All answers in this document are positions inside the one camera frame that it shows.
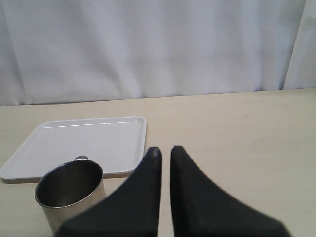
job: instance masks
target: table surface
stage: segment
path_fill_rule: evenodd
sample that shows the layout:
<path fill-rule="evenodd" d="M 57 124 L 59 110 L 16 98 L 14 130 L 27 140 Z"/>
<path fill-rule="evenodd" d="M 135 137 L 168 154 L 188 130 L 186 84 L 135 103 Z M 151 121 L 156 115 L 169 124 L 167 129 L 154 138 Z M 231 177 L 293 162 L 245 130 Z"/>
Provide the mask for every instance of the table surface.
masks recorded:
<path fill-rule="evenodd" d="M 183 145 L 228 193 L 316 236 L 316 89 L 0 107 L 0 166 L 47 121 L 140 115 L 163 154 L 159 237 L 172 237 L 169 159 Z M 107 194 L 125 178 L 105 179 Z M 36 183 L 0 182 L 0 236 L 49 237 Z"/>

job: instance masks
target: stainless steel mug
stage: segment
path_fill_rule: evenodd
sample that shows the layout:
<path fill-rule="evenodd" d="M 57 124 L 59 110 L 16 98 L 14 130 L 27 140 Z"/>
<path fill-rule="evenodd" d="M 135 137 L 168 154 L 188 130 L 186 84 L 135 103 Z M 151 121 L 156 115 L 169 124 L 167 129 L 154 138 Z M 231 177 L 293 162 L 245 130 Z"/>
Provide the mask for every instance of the stainless steel mug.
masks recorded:
<path fill-rule="evenodd" d="M 53 233 L 65 220 L 104 198 L 102 168 L 86 156 L 54 168 L 35 188 L 35 199 L 42 206 Z"/>

